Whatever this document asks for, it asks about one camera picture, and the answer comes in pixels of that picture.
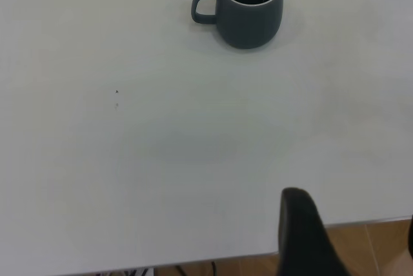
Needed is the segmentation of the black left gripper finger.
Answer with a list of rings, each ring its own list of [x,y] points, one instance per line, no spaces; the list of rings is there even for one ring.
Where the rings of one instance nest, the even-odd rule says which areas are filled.
[[[349,275],[308,192],[285,188],[278,228],[278,275]]]

